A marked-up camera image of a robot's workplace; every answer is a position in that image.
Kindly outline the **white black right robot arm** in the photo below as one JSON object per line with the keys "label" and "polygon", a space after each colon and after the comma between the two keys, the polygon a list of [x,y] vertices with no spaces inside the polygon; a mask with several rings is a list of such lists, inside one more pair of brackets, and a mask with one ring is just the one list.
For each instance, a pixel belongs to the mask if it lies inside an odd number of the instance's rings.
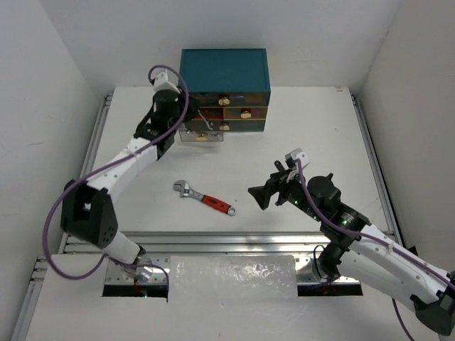
{"label": "white black right robot arm", "polygon": [[449,336],[454,330],[454,273],[423,261],[344,204],[332,177],[319,175],[302,185],[296,170],[281,170],[248,192],[262,210],[278,194],[277,205],[288,202],[320,222],[329,243],[313,261],[316,280],[354,278],[401,302],[425,327]]}

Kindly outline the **red handled adjustable wrench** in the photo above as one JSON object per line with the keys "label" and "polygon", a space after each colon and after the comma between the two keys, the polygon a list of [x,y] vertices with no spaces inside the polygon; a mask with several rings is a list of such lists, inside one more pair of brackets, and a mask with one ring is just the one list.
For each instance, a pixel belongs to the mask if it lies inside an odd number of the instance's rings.
{"label": "red handled adjustable wrench", "polygon": [[173,184],[173,189],[176,192],[179,192],[180,197],[188,197],[194,200],[197,200],[208,207],[213,208],[223,214],[229,215],[231,217],[236,215],[236,209],[215,197],[205,195],[195,191],[186,181],[178,180]]}

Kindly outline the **slim chrome open-end wrench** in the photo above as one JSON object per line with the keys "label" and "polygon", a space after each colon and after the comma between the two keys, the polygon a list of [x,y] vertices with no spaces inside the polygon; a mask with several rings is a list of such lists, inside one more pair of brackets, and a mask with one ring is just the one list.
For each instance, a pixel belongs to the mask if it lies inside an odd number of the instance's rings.
{"label": "slim chrome open-end wrench", "polygon": [[183,131],[180,133],[182,141],[222,141],[220,132],[200,133],[197,131]]}

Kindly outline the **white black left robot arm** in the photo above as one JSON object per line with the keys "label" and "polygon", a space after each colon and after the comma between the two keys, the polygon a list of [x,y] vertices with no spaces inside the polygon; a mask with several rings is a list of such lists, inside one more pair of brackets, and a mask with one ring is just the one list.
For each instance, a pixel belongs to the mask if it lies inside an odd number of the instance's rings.
{"label": "white black left robot arm", "polygon": [[200,102],[184,92],[159,90],[152,106],[138,124],[129,143],[111,161],[111,167],[91,175],[81,184],[71,180],[71,191],[63,200],[60,227],[72,237],[100,249],[109,258],[130,266],[137,262],[143,249],[123,234],[114,211],[121,192],[148,166],[158,161],[173,145],[174,132],[163,135],[187,109],[184,121],[198,116]]}

